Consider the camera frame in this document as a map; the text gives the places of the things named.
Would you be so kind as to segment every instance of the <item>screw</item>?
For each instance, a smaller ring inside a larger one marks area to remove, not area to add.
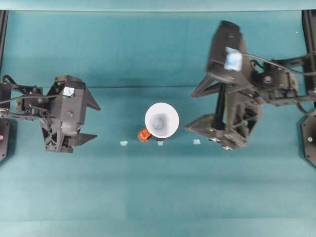
[[[265,76],[263,78],[263,82],[266,84],[270,84],[272,82],[272,77],[271,76]]]
[[[235,35],[233,33],[228,33],[228,38],[233,39],[233,38],[235,38]]]
[[[222,147],[224,150],[226,150],[226,151],[230,151],[230,150],[232,150],[232,148],[231,147],[229,147],[229,146],[223,146]]]
[[[210,137],[209,138],[212,142],[219,142],[220,140],[217,137]]]

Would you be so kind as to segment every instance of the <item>cable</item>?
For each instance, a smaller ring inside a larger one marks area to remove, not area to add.
[[[13,112],[8,112],[8,118],[13,117],[15,119],[19,119],[19,117],[23,118],[23,117],[35,117],[35,119],[41,119],[42,117],[39,115],[27,115],[27,114],[17,114],[17,113],[13,113]]]
[[[2,104],[6,104],[9,103],[13,100],[18,100],[18,99],[37,99],[37,98],[55,98],[55,97],[64,97],[64,98],[70,98],[70,96],[66,96],[66,95],[26,95],[26,96],[18,96],[18,97],[14,97],[12,99],[9,100],[2,100],[0,101],[0,105]]]
[[[249,53],[242,53],[242,55],[247,56],[247,57],[249,57],[249,58],[258,59],[258,60],[260,60],[260,61],[263,61],[263,62],[265,62],[265,63],[269,63],[269,64],[271,64],[271,65],[274,65],[274,66],[276,66],[276,67],[282,68],[282,69],[287,70],[287,71],[292,72],[292,73],[302,74],[302,75],[304,75],[304,76],[316,76],[316,71],[304,73],[304,72],[301,72],[301,71],[297,71],[297,70],[294,70],[294,69],[285,67],[285,66],[283,66],[283,65],[281,65],[281,64],[279,64],[279,63],[275,63],[275,62],[273,62],[273,61],[269,61],[269,60],[267,60],[267,59],[265,59],[265,58],[262,58],[262,57],[259,57],[259,56],[256,56],[256,55],[252,55],[252,54],[249,54]]]
[[[3,75],[2,76],[2,82],[5,82],[5,79],[8,79],[10,83],[15,84],[15,81],[13,80],[13,78],[10,75]]]
[[[295,101],[295,105],[296,105],[296,107],[298,108],[299,111],[301,111],[303,114],[305,114],[307,116],[314,116],[314,115],[316,115],[316,108],[314,110],[308,112],[302,107],[300,102]]]

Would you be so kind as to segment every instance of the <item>small orange toy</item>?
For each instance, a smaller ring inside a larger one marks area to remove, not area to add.
[[[146,129],[142,129],[139,133],[138,133],[138,139],[141,142],[148,142],[148,140],[151,138],[151,133]]]

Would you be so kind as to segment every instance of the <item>teal table surface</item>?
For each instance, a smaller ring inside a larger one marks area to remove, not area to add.
[[[182,128],[215,110],[216,96],[190,93],[223,19],[241,26],[251,53],[306,53],[300,11],[10,12],[1,74],[46,91],[55,76],[77,76],[102,110],[87,110],[82,131],[98,137],[73,154],[46,152],[38,121],[12,122],[0,236],[314,237],[316,169],[294,106],[264,105],[248,147],[229,152]],[[137,140],[156,102],[180,115],[163,146]]]

